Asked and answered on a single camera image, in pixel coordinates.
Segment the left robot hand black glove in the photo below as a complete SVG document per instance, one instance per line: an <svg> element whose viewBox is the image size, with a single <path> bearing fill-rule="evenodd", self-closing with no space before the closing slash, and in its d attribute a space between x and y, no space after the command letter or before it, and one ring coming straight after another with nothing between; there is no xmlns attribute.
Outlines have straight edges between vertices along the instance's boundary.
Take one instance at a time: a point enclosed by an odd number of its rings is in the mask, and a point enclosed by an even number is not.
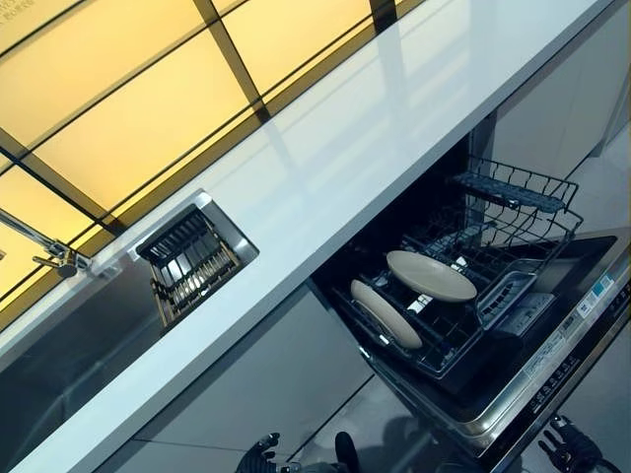
<svg viewBox="0 0 631 473"><path fill-rule="evenodd" d="M279 443L280 435L270 433L260 438L242 457L237 473L275 473L273 448Z"/></svg>

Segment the right robot hand black glove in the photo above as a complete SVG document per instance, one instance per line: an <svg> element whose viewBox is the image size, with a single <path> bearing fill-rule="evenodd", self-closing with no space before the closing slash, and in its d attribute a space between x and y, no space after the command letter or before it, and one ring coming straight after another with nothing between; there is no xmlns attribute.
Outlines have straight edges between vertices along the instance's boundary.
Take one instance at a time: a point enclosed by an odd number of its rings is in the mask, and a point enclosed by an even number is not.
<svg viewBox="0 0 631 473"><path fill-rule="evenodd" d="M554 415L537 442L559 472L592 472L603 459L596 443L565 416Z"/></svg>

